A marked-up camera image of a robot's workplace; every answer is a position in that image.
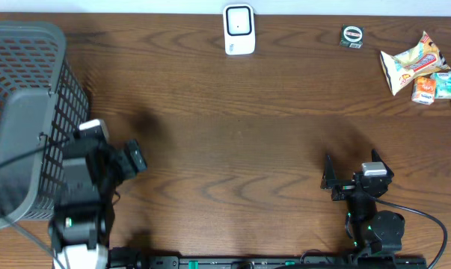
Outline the green Kleenex tissue pack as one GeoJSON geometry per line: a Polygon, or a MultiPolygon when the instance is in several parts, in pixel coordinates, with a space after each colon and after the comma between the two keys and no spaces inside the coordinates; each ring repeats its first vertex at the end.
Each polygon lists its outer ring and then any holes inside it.
{"type": "Polygon", "coordinates": [[[436,82],[436,99],[451,99],[451,72],[435,72],[430,79],[436,82]]]}

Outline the yellow wet wipes pack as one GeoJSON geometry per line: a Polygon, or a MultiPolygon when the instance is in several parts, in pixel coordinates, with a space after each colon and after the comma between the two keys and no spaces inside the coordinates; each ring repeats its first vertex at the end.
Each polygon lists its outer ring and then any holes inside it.
{"type": "Polygon", "coordinates": [[[415,47],[397,55],[380,51],[379,59],[393,96],[420,76],[450,69],[446,58],[426,31],[415,47]]]}

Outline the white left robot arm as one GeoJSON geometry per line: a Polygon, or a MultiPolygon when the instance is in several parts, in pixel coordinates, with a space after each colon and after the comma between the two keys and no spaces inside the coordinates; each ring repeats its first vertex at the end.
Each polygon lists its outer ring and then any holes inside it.
{"type": "Polygon", "coordinates": [[[116,149],[98,138],[64,147],[64,188],[49,221],[54,268],[112,268],[125,259],[109,249],[117,187],[147,169],[137,140],[116,149]]]}

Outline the orange Kleenex tissue pack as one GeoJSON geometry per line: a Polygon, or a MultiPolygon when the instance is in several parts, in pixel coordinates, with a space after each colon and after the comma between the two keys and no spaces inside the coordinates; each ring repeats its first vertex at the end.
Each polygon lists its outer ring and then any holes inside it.
{"type": "Polygon", "coordinates": [[[411,100],[416,103],[430,105],[435,100],[436,80],[419,77],[414,80],[411,100]]]}

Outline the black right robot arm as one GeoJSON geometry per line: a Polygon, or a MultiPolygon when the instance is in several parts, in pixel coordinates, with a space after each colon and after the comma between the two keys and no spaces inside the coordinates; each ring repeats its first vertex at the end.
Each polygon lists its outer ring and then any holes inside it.
{"type": "Polygon", "coordinates": [[[379,211],[378,198],[388,191],[394,173],[371,151],[372,160],[361,165],[361,170],[350,179],[338,179],[329,155],[325,156],[322,190],[331,191],[333,201],[345,201],[348,208],[346,229],[356,243],[361,256],[393,254],[402,249],[404,217],[392,211],[379,211]]]}

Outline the green white small pack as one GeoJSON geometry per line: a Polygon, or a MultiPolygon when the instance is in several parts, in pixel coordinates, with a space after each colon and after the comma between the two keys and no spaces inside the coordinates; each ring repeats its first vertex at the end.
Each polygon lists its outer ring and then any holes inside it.
{"type": "Polygon", "coordinates": [[[343,25],[340,32],[340,46],[360,49],[363,46],[364,29],[354,25],[343,25]]]}

